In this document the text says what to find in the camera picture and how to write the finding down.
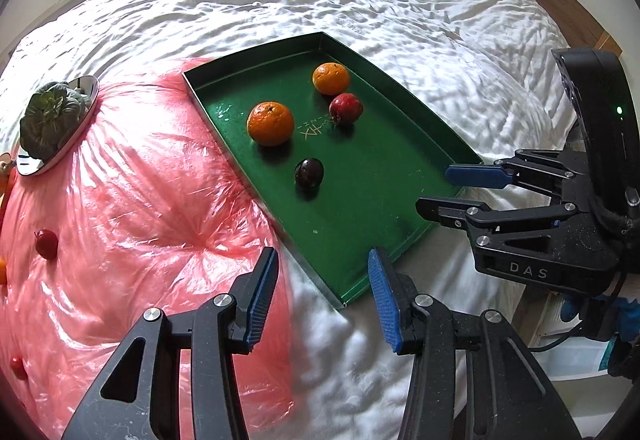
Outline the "blue gloved right hand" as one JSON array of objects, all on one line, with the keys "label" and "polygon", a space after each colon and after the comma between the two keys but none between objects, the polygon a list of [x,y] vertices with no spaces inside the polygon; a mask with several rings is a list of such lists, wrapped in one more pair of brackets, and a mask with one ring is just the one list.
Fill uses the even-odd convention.
[{"label": "blue gloved right hand", "polygon": [[586,299],[564,296],[561,320],[580,317],[585,338],[606,342],[600,370],[633,382],[639,378],[639,301],[608,295]]}]

